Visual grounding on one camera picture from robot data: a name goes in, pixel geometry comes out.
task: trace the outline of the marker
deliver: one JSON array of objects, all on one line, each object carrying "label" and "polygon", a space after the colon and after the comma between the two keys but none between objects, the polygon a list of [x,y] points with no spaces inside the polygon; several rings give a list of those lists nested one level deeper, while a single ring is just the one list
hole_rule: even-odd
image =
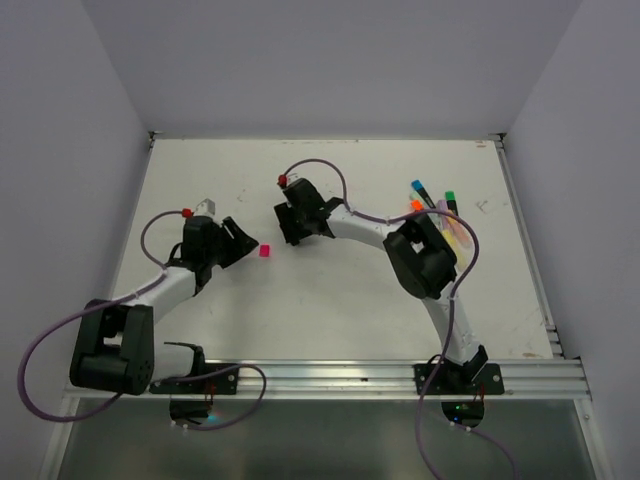
[{"label": "marker", "polygon": [[458,215],[458,202],[456,202],[456,196],[453,193],[453,190],[445,192],[444,198],[447,199],[447,207],[449,207],[449,210]]},{"label": "marker", "polygon": [[436,204],[433,203],[433,200],[431,200],[431,197],[429,196],[425,188],[422,186],[422,182],[420,182],[420,180],[414,180],[413,182],[411,182],[411,186],[416,192],[418,192],[418,195],[422,197],[422,199],[424,200],[424,202],[427,204],[429,208],[436,208]]},{"label": "marker", "polygon": [[[442,210],[444,212],[450,211],[449,207],[447,206],[447,202],[445,200],[438,200],[438,210]],[[445,217],[444,215],[439,215],[439,217],[442,219],[442,225],[444,226],[444,228],[453,232],[453,229],[449,224],[449,220],[450,220],[449,217]]]},{"label": "marker", "polygon": [[453,253],[456,254],[456,266],[458,267],[458,269],[460,271],[466,270],[469,266],[469,262],[467,261],[466,255],[462,252],[462,250],[460,250],[460,246],[458,245],[458,242],[456,242],[456,239],[453,238],[453,235],[451,235],[451,232],[449,230],[443,230],[442,236],[453,250]]},{"label": "marker", "polygon": [[424,210],[424,207],[422,206],[422,202],[420,200],[412,200],[411,201],[411,207],[416,212],[419,212],[420,210]]},{"label": "marker", "polygon": [[[415,190],[415,192],[411,193],[412,200],[419,198],[423,203],[427,205],[427,207],[433,209],[436,208],[436,204],[433,203],[433,200],[431,200],[431,197],[427,193],[427,190],[424,188],[420,180],[414,180],[413,182],[411,182],[411,187]],[[442,230],[442,221],[440,219],[440,215],[429,215],[429,218],[439,230]]]},{"label": "marker", "polygon": [[[448,202],[445,203],[444,200],[439,200],[438,209],[451,212],[451,210],[447,208],[448,207],[447,203]],[[455,235],[455,237],[458,239],[458,242],[460,242],[460,245],[462,245],[464,248],[471,248],[471,245],[473,244],[473,242],[471,241],[471,237],[469,237],[469,234],[464,229],[464,227],[460,225],[458,222],[456,222],[453,218],[445,217],[444,215],[443,217],[444,217],[443,218],[444,224],[446,225],[447,230],[449,230],[453,235]]]}]

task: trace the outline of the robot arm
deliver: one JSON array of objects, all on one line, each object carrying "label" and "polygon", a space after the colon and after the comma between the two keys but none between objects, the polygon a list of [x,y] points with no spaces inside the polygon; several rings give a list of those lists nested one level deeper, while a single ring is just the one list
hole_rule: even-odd
[{"label": "robot arm", "polygon": [[[130,395],[165,378],[199,375],[201,347],[154,341],[154,324],[178,304],[197,295],[212,270],[226,268],[258,246],[227,217],[187,216],[181,256],[165,265],[165,278],[134,300],[82,318],[69,377],[78,387]],[[103,303],[92,300],[87,307]]]},{"label": "robot arm", "polygon": [[[387,225],[352,215],[339,198],[327,202],[306,179],[281,185],[286,203],[274,207],[285,240],[297,245],[310,235],[346,238],[386,251],[398,281],[429,312],[442,344],[449,326],[449,293],[456,277],[456,256],[427,214]],[[472,379],[487,361],[459,299],[445,360],[463,378]]]}]

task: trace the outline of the pink cube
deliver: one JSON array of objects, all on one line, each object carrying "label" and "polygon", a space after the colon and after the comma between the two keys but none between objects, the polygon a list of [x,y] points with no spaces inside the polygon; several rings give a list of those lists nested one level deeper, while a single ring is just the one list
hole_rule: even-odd
[{"label": "pink cube", "polygon": [[271,253],[271,247],[269,245],[267,245],[267,244],[260,245],[260,253],[259,253],[259,255],[261,257],[265,257],[266,258],[266,257],[269,256],[270,253]]}]

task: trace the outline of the black mounting bracket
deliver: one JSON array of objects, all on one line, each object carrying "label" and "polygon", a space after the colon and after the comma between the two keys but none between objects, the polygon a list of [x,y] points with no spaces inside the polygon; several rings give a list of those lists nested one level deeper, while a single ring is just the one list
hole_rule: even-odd
[{"label": "black mounting bracket", "polygon": [[[195,365],[200,364],[196,371],[192,371],[189,376],[206,375],[207,373],[217,372],[223,368],[232,367],[234,363],[204,363],[198,362],[198,356],[194,361]],[[238,372],[230,371],[227,374],[211,377],[207,380],[189,383],[171,383],[164,381],[160,384],[152,384],[149,393],[158,395],[204,395],[211,393],[211,387],[215,395],[235,395],[238,389]]]},{"label": "black mounting bracket", "polygon": [[[500,365],[497,363],[485,363],[471,380],[464,380],[457,372],[459,367],[455,368],[452,365],[454,364],[448,360],[443,362],[426,395],[476,395],[481,391],[484,395],[504,395],[504,382]],[[413,366],[418,395],[435,367],[436,363],[418,363]]]}]

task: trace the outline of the cable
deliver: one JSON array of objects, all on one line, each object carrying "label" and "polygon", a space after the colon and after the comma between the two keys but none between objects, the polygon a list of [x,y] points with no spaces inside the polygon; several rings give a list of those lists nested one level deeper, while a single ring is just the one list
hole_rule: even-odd
[{"label": "cable", "polygon": [[18,367],[18,379],[17,379],[18,380],[18,395],[20,396],[20,400],[22,401],[24,406],[27,408],[27,410],[29,410],[31,413],[33,413],[36,417],[39,417],[42,420],[47,420],[47,421],[50,421],[50,422],[58,422],[58,423],[68,423],[68,422],[76,422],[76,421],[79,421],[79,420],[85,420],[85,419],[87,419],[89,417],[92,417],[92,416],[94,416],[94,415],[96,415],[96,414],[98,414],[100,412],[103,412],[104,410],[109,408],[111,405],[113,405],[115,403],[115,401],[118,400],[122,396],[121,393],[117,393],[116,395],[111,397],[109,400],[107,400],[105,403],[103,403],[102,405],[94,408],[93,410],[90,410],[88,412],[82,413],[80,415],[71,415],[71,416],[66,416],[66,417],[62,417],[62,416],[59,416],[59,415],[52,415],[50,413],[47,413],[47,412],[44,412],[44,411],[40,410],[33,403],[31,398],[29,397],[29,394],[27,393],[26,378],[25,378],[26,377],[26,372],[27,372],[27,364],[29,363],[29,360],[31,359],[31,355],[33,355],[33,352],[38,347],[38,345],[40,345],[40,343],[42,343],[42,341],[45,338],[47,338],[49,335],[51,335],[52,333],[56,332],[57,330],[59,330],[60,328],[64,327],[65,325],[73,322],[74,320],[82,318],[85,315],[90,315],[92,313],[99,312],[100,310],[104,310],[105,308],[113,307],[114,305],[120,305],[121,303],[126,303],[126,302],[128,302],[130,300],[133,300],[134,298],[138,297],[139,295],[147,293],[151,289],[153,289],[153,288],[157,287],[158,285],[160,285],[164,281],[164,279],[166,278],[167,273],[166,273],[164,264],[160,260],[158,260],[156,257],[154,257],[149,252],[149,250],[147,250],[147,247],[146,247],[146,244],[145,244],[145,238],[146,238],[146,235],[147,235],[147,231],[149,230],[151,225],[153,225],[160,218],[166,217],[166,216],[169,216],[169,215],[181,215],[181,214],[182,214],[182,212],[179,211],[179,210],[170,210],[168,212],[159,213],[158,215],[153,217],[151,220],[149,220],[149,222],[142,229],[142,233],[140,234],[140,247],[142,248],[142,253],[144,253],[144,255],[149,260],[151,260],[153,263],[155,263],[156,265],[158,265],[162,269],[162,272],[161,272],[160,276],[157,279],[155,279],[150,284],[145,285],[140,290],[138,290],[138,291],[136,291],[134,293],[130,293],[129,295],[125,295],[124,297],[120,297],[120,298],[117,298],[115,300],[111,300],[110,302],[105,302],[105,303],[101,303],[99,305],[95,305],[93,307],[87,308],[85,310],[82,310],[80,312],[74,313],[72,315],[69,315],[68,317],[63,318],[59,322],[54,323],[49,328],[47,328],[42,333],[40,333],[27,346],[27,349],[25,350],[24,354],[22,355],[22,359],[20,360],[20,365]]},{"label": "cable", "polygon": [[[431,370],[431,373],[429,374],[429,376],[427,377],[427,379],[425,380],[424,384],[422,385],[422,389],[420,390],[420,398],[418,399],[418,407],[416,409],[416,421],[415,421],[415,436],[416,436],[416,443],[418,444],[418,450],[420,451],[420,456],[422,457],[422,460],[424,461],[425,465],[427,466],[427,468],[429,469],[429,471],[431,472],[431,474],[437,479],[437,480],[443,480],[444,477],[440,474],[440,472],[438,471],[438,469],[435,467],[435,465],[431,462],[431,460],[429,459],[426,450],[424,448],[424,442],[422,440],[422,432],[421,432],[421,423],[420,423],[420,419],[422,418],[422,410],[423,410],[423,406],[424,406],[424,397],[427,393],[427,390],[429,388],[429,385],[431,384],[431,382],[433,381],[433,379],[435,378],[435,376],[437,375],[438,371],[440,370],[440,367],[442,366],[442,362],[444,360],[444,357],[449,349],[449,345],[451,344],[451,337],[453,336],[453,324],[455,321],[455,299],[456,299],[456,293],[458,291],[458,288],[460,288],[460,284],[464,281],[465,278],[467,278],[467,275],[469,275],[469,273],[471,272],[471,270],[473,269],[473,267],[476,265],[477,261],[478,261],[478,256],[480,254],[480,241],[478,240],[478,236],[476,235],[475,231],[473,230],[473,228],[471,228],[471,225],[469,225],[465,220],[463,220],[462,218],[458,217],[457,215],[454,215],[453,213],[449,212],[449,211],[444,211],[444,210],[437,210],[437,209],[425,209],[425,210],[421,210],[419,212],[412,212],[412,213],[408,213],[406,215],[400,215],[398,217],[392,217],[392,218],[381,218],[381,217],[375,217],[373,215],[368,215],[366,213],[362,213],[362,212],[358,212],[356,210],[354,210],[353,208],[351,208],[351,206],[349,205],[349,200],[348,200],[348,196],[347,196],[347,181],[343,175],[343,173],[340,171],[340,169],[333,164],[332,162],[328,161],[328,160],[324,160],[322,158],[308,158],[305,160],[300,160],[299,162],[294,163],[293,165],[291,165],[289,168],[287,168],[284,172],[284,175],[288,175],[294,168],[300,166],[300,165],[304,165],[307,163],[321,163],[323,165],[326,165],[328,167],[330,167],[331,169],[333,169],[333,171],[335,171],[338,174],[338,177],[340,178],[340,183],[342,184],[342,201],[344,203],[344,207],[345,209],[350,212],[352,215],[356,216],[356,217],[360,217],[364,220],[369,220],[371,222],[375,222],[375,223],[384,223],[384,224],[391,224],[391,223],[398,223],[404,220],[407,220],[415,215],[420,215],[423,213],[435,213],[438,215],[443,215],[449,218],[452,218],[454,220],[456,220],[458,223],[460,223],[460,225],[462,225],[465,230],[467,230],[467,232],[469,232],[469,235],[471,236],[471,239],[473,240],[473,245],[474,245],[474,252],[473,252],[473,257],[471,259],[471,261],[469,262],[469,265],[467,266],[467,268],[460,274],[460,276],[457,278],[457,280],[454,282],[453,287],[451,288],[451,292],[449,294],[449,327],[447,329],[447,335],[445,337],[445,341],[444,344],[442,345],[442,353],[439,355],[438,357],[438,362],[436,363],[436,366],[434,367],[433,370]],[[520,472],[518,471],[515,459],[513,458],[513,456],[511,455],[511,453],[507,450],[507,448],[502,445],[501,443],[499,443],[497,440],[495,440],[494,438],[492,438],[491,436],[487,435],[486,433],[480,432],[476,429],[472,429],[471,430],[473,433],[475,433],[476,435],[478,435],[481,438],[484,438],[485,440],[493,443],[496,447],[498,447],[507,457],[507,459],[509,460],[509,463],[511,464],[511,469],[513,472],[513,478],[514,479],[520,479]]]},{"label": "cable", "polygon": [[187,425],[187,428],[189,430],[197,430],[197,431],[200,431],[200,432],[210,432],[212,430],[221,430],[223,428],[227,428],[227,427],[230,427],[232,425],[235,425],[236,423],[241,422],[242,420],[247,418],[249,415],[251,415],[256,410],[258,410],[258,407],[260,407],[260,404],[262,402],[262,398],[264,397],[264,394],[267,391],[267,376],[264,374],[262,369],[260,367],[256,366],[256,365],[251,365],[249,363],[239,363],[237,365],[231,365],[230,367],[223,368],[222,370],[217,370],[215,372],[206,373],[204,375],[198,375],[198,376],[194,376],[194,377],[167,378],[165,380],[162,380],[162,382],[169,382],[169,383],[187,383],[187,382],[188,383],[193,383],[193,382],[199,382],[199,381],[203,381],[203,380],[208,380],[210,378],[217,377],[219,375],[225,375],[225,374],[227,374],[229,372],[233,372],[233,371],[239,370],[241,368],[250,368],[251,370],[255,370],[262,377],[262,390],[260,390],[260,395],[258,396],[256,401],[253,402],[253,405],[251,405],[251,407],[247,411],[245,411],[244,413],[238,415],[236,418],[234,418],[232,420],[228,420],[226,422],[218,423],[216,425],[209,425],[209,426]]}]

